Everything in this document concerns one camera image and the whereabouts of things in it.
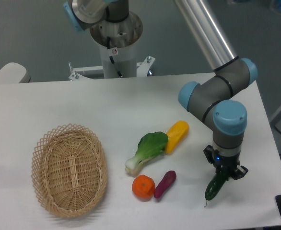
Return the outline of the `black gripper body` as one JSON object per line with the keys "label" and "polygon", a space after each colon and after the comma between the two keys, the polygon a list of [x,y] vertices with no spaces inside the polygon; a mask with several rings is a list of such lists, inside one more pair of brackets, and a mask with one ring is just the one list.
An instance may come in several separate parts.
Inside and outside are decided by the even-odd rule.
{"label": "black gripper body", "polygon": [[216,146],[208,145],[203,150],[208,162],[212,164],[216,171],[224,167],[229,173],[235,173],[240,165],[240,149],[217,149]]}

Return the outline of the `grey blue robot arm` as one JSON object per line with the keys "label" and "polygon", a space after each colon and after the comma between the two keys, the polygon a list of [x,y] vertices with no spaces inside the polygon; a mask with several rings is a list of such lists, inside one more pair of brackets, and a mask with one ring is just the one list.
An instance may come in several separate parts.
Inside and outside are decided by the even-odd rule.
{"label": "grey blue robot arm", "polygon": [[[205,0],[177,0],[176,6],[214,72],[204,84],[185,84],[178,101],[212,130],[213,143],[204,154],[216,172],[225,170],[228,177],[241,179],[248,171],[239,161],[247,111],[232,97],[257,79],[257,67],[250,59],[237,55]],[[143,27],[139,17],[129,10],[128,1],[68,0],[63,8],[75,30],[89,30],[102,46],[106,78],[136,77],[136,61],[123,55],[123,50],[136,43]]]}

